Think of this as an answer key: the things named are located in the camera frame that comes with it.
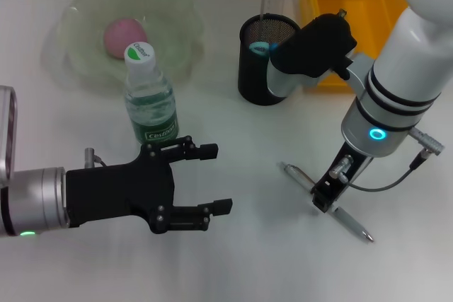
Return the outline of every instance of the bottle label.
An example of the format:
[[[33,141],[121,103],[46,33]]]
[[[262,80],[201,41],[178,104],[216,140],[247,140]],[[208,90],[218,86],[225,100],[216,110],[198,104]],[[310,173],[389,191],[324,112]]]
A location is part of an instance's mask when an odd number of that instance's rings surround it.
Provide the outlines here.
[[[142,144],[149,141],[160,142],[168,141],[169,139],[175,139],[179,133],[176,111],[175,113],[173,113],[169,120],[160,125],[154,125],[150,127],[132,121],[132,127],[134,128],[135,136]]]

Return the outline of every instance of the green indicator light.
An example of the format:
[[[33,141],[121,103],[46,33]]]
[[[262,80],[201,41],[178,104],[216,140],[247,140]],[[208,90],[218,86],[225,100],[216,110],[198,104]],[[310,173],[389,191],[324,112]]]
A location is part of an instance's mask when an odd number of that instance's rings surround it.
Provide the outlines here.
[[[21,236],[30,236],[30,235],[36,235],[35,231],[24,231],[21,233]]]

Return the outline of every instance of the cable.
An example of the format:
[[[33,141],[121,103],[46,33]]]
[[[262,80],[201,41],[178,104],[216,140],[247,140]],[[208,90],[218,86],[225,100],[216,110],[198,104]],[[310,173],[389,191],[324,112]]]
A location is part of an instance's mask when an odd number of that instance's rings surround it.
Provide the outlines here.
[[[396,182],[391,183],[390,185],[387,185],[386,187],[378,187],[377,189],[367,189],[366,187],[359,187],[357,185],[352,184],[351,182],[346,183],[346,185],[349,185],[350,187],[360,190],[360,191],[365,191],[365,192],[381,192],[381,191],[386,191],[388,189],[391,189],[392,187],[397,186],[399,183],[403,182],[406,177],[408,177],[412,173],[412,169],[409,169],[406,171],[404,175],[402,175],[399,180]]]

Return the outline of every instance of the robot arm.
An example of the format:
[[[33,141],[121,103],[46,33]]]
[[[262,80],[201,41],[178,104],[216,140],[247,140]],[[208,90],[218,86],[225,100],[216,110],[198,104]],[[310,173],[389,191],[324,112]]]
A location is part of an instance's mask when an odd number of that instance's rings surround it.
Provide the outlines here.
[[[332,71],[356,94],[341,125],[345,143],[312,189],[313,202],[323,212],[348,186],[363,189],[352,181],[373,158],[395,152],[408,135],[423,150],[400,181],[443,150],[415,126],[453,76],[453,0],[408,2],[411,7],[401,14],[376,60],[351,56],[356,44],[344,11],[316,18],[270,52],[268,87],[279,97],[298,85],[316,86]]]
[[[133,162],[94,168],[88,150],[86,168],[13,171],[16,143],[16,94],[0,86],[0,236],[75,228],[89,221],[135,215],[153,233],[203,230],[211,216],[229,214],[231,199],[175,207],[170,163],[217,157],[216,144],[196,147],[190,136],[142,146]]]

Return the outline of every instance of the blue indicator light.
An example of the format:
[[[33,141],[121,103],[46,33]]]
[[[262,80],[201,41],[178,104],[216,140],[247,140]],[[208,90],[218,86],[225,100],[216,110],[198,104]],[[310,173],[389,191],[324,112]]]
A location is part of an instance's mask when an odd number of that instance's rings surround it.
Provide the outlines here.
[[[369,131],[369,136],[375,141],[381,141],[387,137],[387,133],[381,129],[371,129]]]

